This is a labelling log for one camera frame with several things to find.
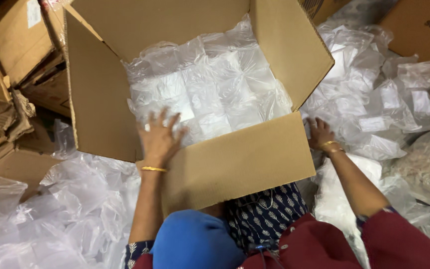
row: sticker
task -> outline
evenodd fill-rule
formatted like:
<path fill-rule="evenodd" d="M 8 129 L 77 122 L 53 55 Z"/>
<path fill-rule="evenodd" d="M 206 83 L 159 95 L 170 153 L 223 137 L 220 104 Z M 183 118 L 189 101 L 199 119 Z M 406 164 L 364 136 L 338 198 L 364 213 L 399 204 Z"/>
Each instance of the sticker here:
<path fill-rule="evenodd" d="M 383 100 L 384 108 L 390 109 L 401 107 L 401 104 L 399 103 L 399 98 L 397 97 L 397 89 L 382 88 L 381 99 Z"/>
<path fill-rule="evenodd" d="M 387 130 L 387 126 L 382 117 L 359 119 L 359 126 L 363 132 L 377 132 Z"/>
<path fill-rule="evenodd" d="M 37 0 L 28 1 L 28 29 L 41 22 L 41 6 Z"/>
<path fill-rule="evenodd" d="M 427 91 L 413 91 L 412 101 L 414 102 L 414 112 L 423 113 L 430 116 L 430 98 Z"/>

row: gold bangle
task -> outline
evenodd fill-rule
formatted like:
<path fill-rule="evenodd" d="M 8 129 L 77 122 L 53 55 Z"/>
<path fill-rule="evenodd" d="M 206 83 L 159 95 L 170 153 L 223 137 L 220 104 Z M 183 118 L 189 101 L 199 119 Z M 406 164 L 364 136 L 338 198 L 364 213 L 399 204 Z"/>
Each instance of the gold bangle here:
<path fill-rule="evenodd" d="M 164 172 L 164 173 L 167 173 L 169 171 L 169 170 L 164 169 L 164 168 L 155 168 L 155 167 L 150 167 L 150 166 L 144 166 L 141 169 L 142 170 L 148 170 L 148 171 Z"/>
<path fill-rule="evenodd" d="M 342 147 L 341 148 L 337 148 L 337 149 L 332 149 L 332 150 L 330 150 L 330 151 L 325 151 L 326 153 L 335 153 L 335 152 L 340 152 L 340 151 L 343 151 L 343 152 L 346 152 Z"/>
<path fill-rule="evenodd" d="M 324 146 L 329 145 L 329 144 L 333 144 L 333 143 L 337 143 L 337 142 L 336 142 L 336 141 L 328 141 L 328 142 L 324 142 L 323 144 L 320 144 L 320 145 L 319 145 L 319 147 L 320 147 L 320 148 L 323 148 Z"/>

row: hand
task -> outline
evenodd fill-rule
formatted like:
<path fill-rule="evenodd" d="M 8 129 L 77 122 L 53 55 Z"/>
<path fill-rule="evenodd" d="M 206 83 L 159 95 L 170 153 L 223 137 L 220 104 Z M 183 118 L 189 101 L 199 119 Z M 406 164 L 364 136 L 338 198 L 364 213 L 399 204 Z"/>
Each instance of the hand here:
<path fill-rule="evenodd" d="M 165 127 L 163 121 L 167 111 L 168 108 L 162 109 L 158 119 L 155 119 L 153 112 L 149 114 L 150 131 L 145 131 L 141 124 L 137 124 L 145 151 L 145 166 L 165 167 L 167 162 L 180 149 L 182 138 L 187 133 L 187 128 L 184 127 L 173 137 L 172 128 L 179 119 L 180 113 L 172 117 L 167 127 Z"/>
<path fill-rule="evenodd" d="M 311 139 L 308 139 L 308 144 L 310 145 L 310 148 L 322 150 L 320 148 L 320 145 L 328 141 L 335 141 L 334 132 L 331 132 L 329 124 L 327 124 L 320 118 L 316 118 L 316 122 L 310 118 L 307 118 L 307 120 L 311 128 Z M 327 148 L 325 148 L 325 150 L 329 149 L 329 147 L 331 146 L 334 148 L 339 148 L 338 144 L 330 144 L 326 146 Z"/>

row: maroon sleeve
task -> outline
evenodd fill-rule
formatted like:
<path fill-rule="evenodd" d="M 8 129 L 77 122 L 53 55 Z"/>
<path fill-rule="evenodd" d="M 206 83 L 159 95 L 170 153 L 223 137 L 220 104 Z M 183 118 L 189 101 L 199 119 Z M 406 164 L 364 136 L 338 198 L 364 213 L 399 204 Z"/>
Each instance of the maroon sleeve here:
<path fill-rule="evenodd" d="M 142 254 L 134 264 L 132 269 L 152 269 L 152 254 Z"/>
<path fill-rule="evenodd" d="M 430 268 L 430 239 L 397 213 L 374 214 L 361 237 L 372 269 Z"/>

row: torn cardboard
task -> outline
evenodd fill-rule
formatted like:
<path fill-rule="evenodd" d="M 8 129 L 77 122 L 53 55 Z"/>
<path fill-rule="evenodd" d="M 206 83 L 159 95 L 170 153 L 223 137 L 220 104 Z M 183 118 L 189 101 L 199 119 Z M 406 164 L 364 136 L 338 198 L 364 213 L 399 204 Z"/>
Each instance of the torn cardboard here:
<path fill-rule="evenodd" d="M 159 41 L 183 44 L 200 34 L 225 32 L 249 12 L 260 47 L 295 110 L 334 64 L 297 1 L 75 0 L 72 6 L 109 46 L 66 12 L 76 146 L 100 156 L 140 159 L 120 60 L 131 61 Z M 133 10 L 139 10 L 136 24 Z M 295 111 L 180 150 L 163 187 L 164 211 L 200 209 L 314 174 L 301 116 Z"/>
<path fill-rule="evenodd" d="M 417 54 L 430 61 L 430 1 L 400 0 L 380 25 L 394 34 L 389 49 L 401 56 Z"/>

